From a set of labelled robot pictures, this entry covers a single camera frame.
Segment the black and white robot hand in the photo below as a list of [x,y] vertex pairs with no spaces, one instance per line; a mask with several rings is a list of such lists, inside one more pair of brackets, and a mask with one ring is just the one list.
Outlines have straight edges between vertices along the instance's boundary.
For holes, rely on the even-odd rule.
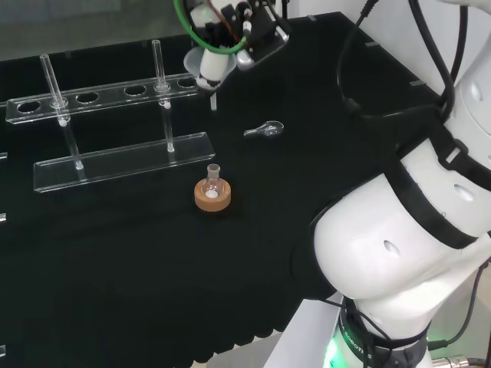
[[199,52],[196,84],[218,90],[287,45],[292,29],[270,1],[175,1],[174,10]]

